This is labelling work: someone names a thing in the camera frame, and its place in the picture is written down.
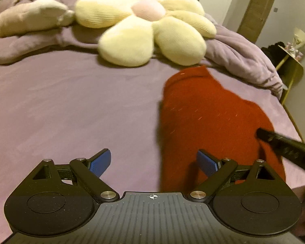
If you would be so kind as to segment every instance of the bed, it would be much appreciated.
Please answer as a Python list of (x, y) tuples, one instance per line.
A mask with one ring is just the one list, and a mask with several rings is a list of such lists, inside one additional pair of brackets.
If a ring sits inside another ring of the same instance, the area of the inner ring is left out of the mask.
[[(65, 164), (109, 148), (112, 162), (102, 180), (121, 195), (158, 190), (159, 104), (165, 81), (181, 68), (156, 54), (141, 67), (125, 69), (97, 55), (94, 42), (86, 45), (52, 42), (0, 65), (0, 243), (11, 233), (5, 200), (44, 158)], [(270, 90), (244, 83), (219, 65), (208, 70), (224, 88), (257, 103), (277, 132), (300, 140)], [(305, 172), (284, 165), (291, 188), (305, 185)]]

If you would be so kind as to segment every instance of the flower-shaped pillow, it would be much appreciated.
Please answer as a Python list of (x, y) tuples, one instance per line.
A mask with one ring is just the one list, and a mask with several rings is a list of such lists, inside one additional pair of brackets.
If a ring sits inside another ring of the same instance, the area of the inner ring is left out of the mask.
[(75, 16), (85, 27), (113, 26), (100, 38), (98, 52), (127, 67), (147, 63), (154, 42), (174, 63), (197, 64), (206, 53), (203, 37), (216, 35), (197, 0), (78, 0)]

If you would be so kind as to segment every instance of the red fabric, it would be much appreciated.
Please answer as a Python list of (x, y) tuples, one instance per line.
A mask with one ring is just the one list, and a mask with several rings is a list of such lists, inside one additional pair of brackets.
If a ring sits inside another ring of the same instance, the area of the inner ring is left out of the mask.
[(257, 104), (225, 90), (205, 66), (175, 74), (166, 82), (160, 112), (161, 191), (188, 193), (205, 181), (196, 164), (199, 149), (238, 164), (266, 160), (285, 180), (281, 159), (256, 138), (259, 127), (273, 131)]

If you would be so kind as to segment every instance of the metal screw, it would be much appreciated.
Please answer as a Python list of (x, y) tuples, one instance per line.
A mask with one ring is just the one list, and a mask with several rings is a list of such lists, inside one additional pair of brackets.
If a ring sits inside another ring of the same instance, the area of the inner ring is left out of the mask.
[(206, 193), (203, 191), (193, 191), (190, 193), (190, 195), (194, 199), (203, 199), (206, 197)]
[(104, 199), (113, 199), (116, 197), (116, 193), (113, 191), (105, 191), (100, 194), (100, 196)]

